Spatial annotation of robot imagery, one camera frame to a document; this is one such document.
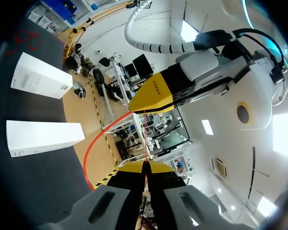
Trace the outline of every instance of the red cable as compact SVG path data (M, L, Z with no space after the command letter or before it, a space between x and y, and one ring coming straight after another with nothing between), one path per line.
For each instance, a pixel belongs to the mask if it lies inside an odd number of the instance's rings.
M146 130L146 116L145 116L145 111L144 111L144 128L145 128L145 159L147 159L147 130Z
M93 145L95 144L95 142L105 133L107 132L111 127L113 127L115 124L117 124L118 122L120 122L121 120L123 120L124 118L128 117L130 114L132 114L131 111L129 111L128 113L126 113L125 115L121 116L119 119L117 119L116 121L114 121L112 124L110 124L107 128L105 128L105 130L103 130L101 133L98 134L97 137L95 137L95 139L92 141L92 143L90 144L90 146L88 147L85 156L84 156L84 161L83 161L83 172L84 172L84 177L85 180L88 184L88 186L90 187L90 189L93 191L94 187L92 186L92 184L90 183L88 177L87 177L87 173L86 173L86 161L87 161L87 157L88 154L91 151L91 148L93 147Z

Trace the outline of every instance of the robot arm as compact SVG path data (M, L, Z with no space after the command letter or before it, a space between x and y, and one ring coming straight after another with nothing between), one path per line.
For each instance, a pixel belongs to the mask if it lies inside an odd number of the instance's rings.
M181 61L149 78L134 96L129 108L134 113L163 113L192 103L210 94L221 95L221 103L242 130L266 128L272 119L272 103L279 90L288 87L284 55L269 35L255 29L223 30L201 33L194 42L172 45L142 43L132 39L130 30L145 1L131 15L125 36L134 47L157 53L188 53ZM246 33L265 36L278 48L281 59ZM246 36L264 49L252 55L239 42ZM224 46L221 54L210 51Z

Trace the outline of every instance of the yellow-black hazard tape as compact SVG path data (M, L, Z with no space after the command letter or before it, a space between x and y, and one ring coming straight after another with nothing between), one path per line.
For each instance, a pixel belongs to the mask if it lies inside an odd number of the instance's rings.
M95 98L95 93L94 93L94 88L93 88L92 80L90 81L90 85L91 85L91 88L92 88L93 99L94 99L94 104L95 104L97 116L98 116L100 125L101 125L101 127L102 127L103 125L102 125L102 122L101 122L100 114L99 114L98 107L97 107L97 103L96 103L96 98ZM107 142L107 144L108 144L108 147L109 147L109 149L110 149L110 152L111 152L111 154L112 154L112 157L114 158L115 166L117 166L117 165L118 165L118 162L117 162L117 160L116 160L116 157L114 156L114 153L113 153L112 148L111 148L111 146L110 146L110 144L109 144L108 138L107 138L106 135L104 135L104 136L105 136L106 142Z
M108 176L106 176L104 179L102 179L98 184L94 186L94 189L97 189L99 186L103 185L107 180L109 180L112 176L116 174L118 171L118 168L115 168Z

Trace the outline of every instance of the ceiling light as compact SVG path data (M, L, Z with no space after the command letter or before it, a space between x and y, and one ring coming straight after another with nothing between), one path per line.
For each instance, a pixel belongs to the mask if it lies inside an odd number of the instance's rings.
M198 31L190 26L185 20L182 22L181 37L184 42L193 42L198 35Z
M220 205L219 205L219 214L222 215L222 209Z
M288 114L273 116L273 149L288 155Z
M263 214L264 217L268 217L276 210L276 206L263 196L263 198L261 198L259 202L257 209L261 212L261 214Z
M202 120L202 124L204 126L205 131L206 131L206 134L213 136L213 131L212 131L212 128L210 126L209 121L208 120Z

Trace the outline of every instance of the computer monitor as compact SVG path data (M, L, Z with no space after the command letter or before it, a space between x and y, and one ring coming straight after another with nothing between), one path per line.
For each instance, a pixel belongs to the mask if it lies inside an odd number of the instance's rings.
M144 54L133 60L133 64L141 79L147 78L154 73Z
M128 72L130 78L138 74L132 63L124 67L125 70Z

